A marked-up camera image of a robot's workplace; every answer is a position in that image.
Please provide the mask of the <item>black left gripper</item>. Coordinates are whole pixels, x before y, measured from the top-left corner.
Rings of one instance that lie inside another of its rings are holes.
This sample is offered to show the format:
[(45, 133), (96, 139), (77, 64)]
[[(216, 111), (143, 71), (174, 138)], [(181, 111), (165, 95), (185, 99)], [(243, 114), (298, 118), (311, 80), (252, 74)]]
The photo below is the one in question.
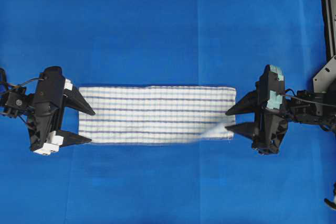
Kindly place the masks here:
[(58, 66), (48, 67), (40, 74), (28, 117), (35, 129), (30, 134), (30, 150), (40, 155), (58, 152), (60, 147), (87, 144), (92, 139), (61, 130), (64, 108), (95, 115), (78, 88), (62, 75)]

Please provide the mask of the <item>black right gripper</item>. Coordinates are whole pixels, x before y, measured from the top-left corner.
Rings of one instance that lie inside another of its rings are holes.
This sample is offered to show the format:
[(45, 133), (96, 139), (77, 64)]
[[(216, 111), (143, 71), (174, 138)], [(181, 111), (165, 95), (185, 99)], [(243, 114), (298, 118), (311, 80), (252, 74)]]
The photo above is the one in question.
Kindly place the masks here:
[(225, 115), (254, 113), (254, 122), (226, 126), (225, 129), (252, 141), (252, 148), (261, 155), (278, 154), (287, 133), (285, 78), (282, 70), (266, 65), (264, 73), (256, 82), (257, 90), (248, 92)]

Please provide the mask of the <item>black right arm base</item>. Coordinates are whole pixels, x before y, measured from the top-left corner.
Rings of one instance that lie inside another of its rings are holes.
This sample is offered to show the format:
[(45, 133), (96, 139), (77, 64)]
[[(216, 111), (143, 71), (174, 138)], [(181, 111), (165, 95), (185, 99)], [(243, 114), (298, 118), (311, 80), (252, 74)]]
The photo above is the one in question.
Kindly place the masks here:
[(313, 77), (313, 90), (327, 92), (335, 80), (335, 0), (321, 0), (327, 63)]

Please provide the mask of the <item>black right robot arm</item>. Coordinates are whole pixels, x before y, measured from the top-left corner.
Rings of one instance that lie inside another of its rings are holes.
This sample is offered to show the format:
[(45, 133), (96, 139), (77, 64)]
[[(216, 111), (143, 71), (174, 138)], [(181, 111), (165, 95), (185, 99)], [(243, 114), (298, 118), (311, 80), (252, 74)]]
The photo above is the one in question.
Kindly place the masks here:
[(325, 93), (300, 90), (288, 95), (282, 70), (266, 65), (255, 87), (225, 113), (253, 113), (254, 121), (225, 128), (250, 139), (251, 147), (259, 154), (278, 154), (290, 122), (335, 132), (335, 82)]

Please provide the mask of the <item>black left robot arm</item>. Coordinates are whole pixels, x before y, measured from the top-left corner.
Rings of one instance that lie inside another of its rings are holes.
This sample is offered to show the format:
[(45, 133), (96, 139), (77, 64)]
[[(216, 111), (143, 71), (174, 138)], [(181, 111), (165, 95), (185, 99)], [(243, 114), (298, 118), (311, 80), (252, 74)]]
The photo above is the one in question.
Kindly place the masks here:
[(23, 122), (28, 128), (30, 151), (47, 156), (61, 147), (90, 143), (87, 137), (61, 129), (65, 108), (95, 114), (78, 88), (63, 76), (62, 68), (48, 67), (34, 80), (35, 93), (26, 94), (28, 81), (10, 84), (5, 70), (1, 70), (1, 115), (27, 117)]

